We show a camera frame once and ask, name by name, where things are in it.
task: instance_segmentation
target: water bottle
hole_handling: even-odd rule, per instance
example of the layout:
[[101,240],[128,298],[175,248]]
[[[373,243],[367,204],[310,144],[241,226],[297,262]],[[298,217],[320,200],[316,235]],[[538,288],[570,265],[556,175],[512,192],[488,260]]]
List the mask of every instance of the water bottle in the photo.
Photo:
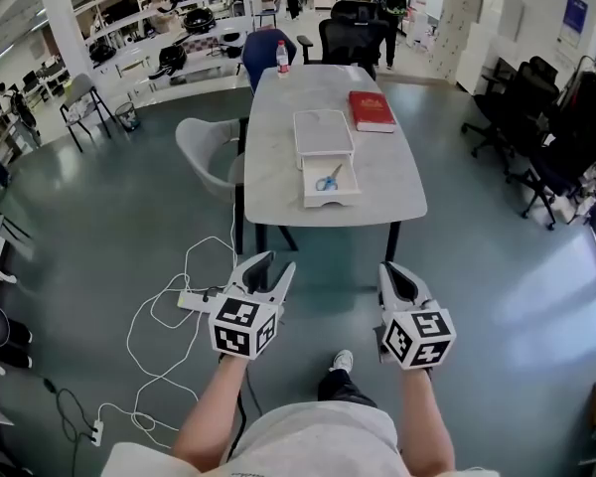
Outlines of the water bottle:
[[289,54],[284,41],[278,41],[276,65],[278,66],[278,77],[287,78],[289,76]]

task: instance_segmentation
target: white plug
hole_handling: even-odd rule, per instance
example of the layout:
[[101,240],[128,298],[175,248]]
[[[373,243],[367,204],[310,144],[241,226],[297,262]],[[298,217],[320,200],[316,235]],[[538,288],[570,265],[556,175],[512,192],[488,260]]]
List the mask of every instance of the white plug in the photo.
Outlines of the white plug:
[[182,309],[190,311],[199,311],[201,313],[210,313],[215,307],[220,307],[223,302],[216,297],[208,296],[204,301],[205,294],[195,293],[194,291],[182,291],[179,294],[177,305]]
[[103,422],[98,419],[95,421],[93,427],[94,430],[91,436],[94,438],[94,440],[91,440],[90,443],[92,443],[95,447],[98,447],[99,445],[101,445],[101,435],[103,434]]

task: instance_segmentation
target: scissors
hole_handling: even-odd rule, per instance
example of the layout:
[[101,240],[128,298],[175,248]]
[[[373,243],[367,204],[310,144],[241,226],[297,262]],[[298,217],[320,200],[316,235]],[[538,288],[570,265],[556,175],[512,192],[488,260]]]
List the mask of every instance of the scissors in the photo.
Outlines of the scissors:
[[338,182],[336,177],[342,168],[342,164],[334,170],[334,172],[328,177],[324,177],[316,182],[316,191],[338,191]]

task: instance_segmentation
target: pillar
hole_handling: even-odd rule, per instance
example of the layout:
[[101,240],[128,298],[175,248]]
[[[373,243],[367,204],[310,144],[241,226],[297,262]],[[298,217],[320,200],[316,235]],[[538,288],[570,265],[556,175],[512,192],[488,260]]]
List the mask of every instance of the pillar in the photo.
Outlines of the pillar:
[[46,16],[53,37],[71,77],[80,74],[92,77],[92,62],[81,36],[71,0],[42,0],[42,5],[47,10]]

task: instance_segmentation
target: book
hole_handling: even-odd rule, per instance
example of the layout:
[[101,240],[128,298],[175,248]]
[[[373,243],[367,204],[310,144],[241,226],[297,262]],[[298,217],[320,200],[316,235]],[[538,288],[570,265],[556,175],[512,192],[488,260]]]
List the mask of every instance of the book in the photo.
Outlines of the book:
[[383,93],[350,91],[349,105],[358,131],[395,131],[397,124]]

